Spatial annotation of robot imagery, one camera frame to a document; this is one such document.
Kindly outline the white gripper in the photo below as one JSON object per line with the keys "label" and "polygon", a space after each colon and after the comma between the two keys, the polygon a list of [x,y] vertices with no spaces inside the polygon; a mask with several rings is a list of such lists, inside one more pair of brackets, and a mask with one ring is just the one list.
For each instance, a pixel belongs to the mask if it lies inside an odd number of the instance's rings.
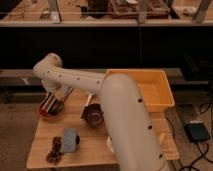
{"label": "white gripper", "polygon": [[62,86],[58,84],[48,84],[46,90],[49,93],[52,93],[58,100],[54,103],[53,108],[59,108],[60,106],[63,106],[64,102],[62,98],[66,94],[67,86]]}

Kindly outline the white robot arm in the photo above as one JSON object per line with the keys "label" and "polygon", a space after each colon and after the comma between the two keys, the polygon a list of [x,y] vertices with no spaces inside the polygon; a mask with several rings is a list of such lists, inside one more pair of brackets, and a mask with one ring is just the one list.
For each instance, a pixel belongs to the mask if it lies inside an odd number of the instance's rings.
{"label": "white robot arm", "polygon": [[61,58],[50,53],[33,67],[46,90],[58,85],[84,89],[99,97],[100,106],[120,171],[170,171],[144,98],[126,74],[64,69]]}

